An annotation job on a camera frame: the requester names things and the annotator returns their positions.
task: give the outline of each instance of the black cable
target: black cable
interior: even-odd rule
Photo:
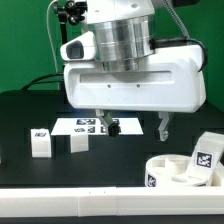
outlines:
[[[203,61],[202,61],[202,65],[201,65],[200,69],[198,70],[198,72],[200,72],[205,67],[205,65],[207,64],[207,61],[208,61],[206,49],[200,41],[198,41],[196,39],[188,38],[188,37],[176,37],[176,38],[168,38],[168,39],[152,39],[152,40],[150,40],[150,45],[151,45],[152,49],[163,48],[163,47],[172,47],[172,46],[176,46],[178,44],[183,45],[183,43],[185,43],[185,44],[195,43],[201,47],[202,53],[203,53]]]
[[[60,80],[60,81],[46,81],[46,82],[34,82],[34,83],[30,83],[30,84],[24,86],[21,90],[27,91],[29,89],[29,87],[31,87],[33,85],[48,84],[48,83],[62,83],[62,82],[64,82],[64,80]]]
[[[38,77],[38,78],[32,80],[27,85],[25,85],[21,90],[26,91],[32,85],[35,85],[35,84],[38,84],[38,83],[42,83],[43,84],[44,82],[39,82],[41,80],[48,79],[48,78],[52,78],[52,77],[57,77],[57,76],[63,76],[63,73],[49,74],[49,75],[44,75],[44,76]]]

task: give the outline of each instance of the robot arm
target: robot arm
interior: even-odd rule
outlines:
[[[86,6],[78,19],[85,17],[88,28],[61,48],[68,100],[74,108],[95,109],[108,135],[119,130],[111,110],[158,111],[159,136],[165,141],[171,113],[192,113],[205,100],[200,47],[152,47],[153,4],[160,7],[163,1],[66,3],[79,10]]]

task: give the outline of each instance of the white block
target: white block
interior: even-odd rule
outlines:
[[[116,187],[79,190],[78,216],[116,215]]]
[[[186,173],[210,179],[224,151],[224,135],[205,132],[198,140]]]
[[[78,215],[78,189],[1,189],[0,217]]]
[[[70,135],[71,153],[89,151],[88,128],[75,128]]]
[[[32,157],[51,157],[51,138],[48,129],[31,129]]]
[[[194,214],[224,214],[223,188],[117,188],[117,215]]]

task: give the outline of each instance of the green wall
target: green wall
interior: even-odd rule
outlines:
[[[54,73],[54,62],[46,30],[46,10],[51,0],[0,1],[0,92],[17,90],[42,75]],[[207,99],[224,111],[224,1],[200,0],[195,6],[177,8],[192,38],[204,43],[208,65],[204,69]],[[60,65],[60,29],[51,11],[51,31]],[[181,33],[165,9],[156,13],[158,37]],[[80,33],[69,27],[69,39]],[[56,89],[57,85],[35,88]]]

